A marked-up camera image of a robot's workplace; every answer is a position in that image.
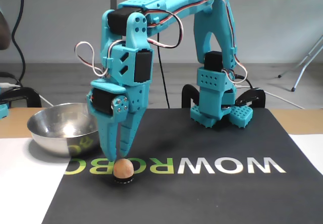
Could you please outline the teal gripper with servo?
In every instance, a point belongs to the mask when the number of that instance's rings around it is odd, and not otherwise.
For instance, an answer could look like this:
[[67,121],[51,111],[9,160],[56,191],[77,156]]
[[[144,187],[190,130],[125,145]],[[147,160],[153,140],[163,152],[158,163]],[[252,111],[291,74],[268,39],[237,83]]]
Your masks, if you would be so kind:
[[97,123],[101,149],[109,161],[115,161],[118,124],[122,122],[120,156],[126,157],[141,121],[141,113],[133,114],[133,112],[147,108],[149,84],[120,86],[108,80],[93,80],[90,85],[92,86],[90,103],[98,110]]

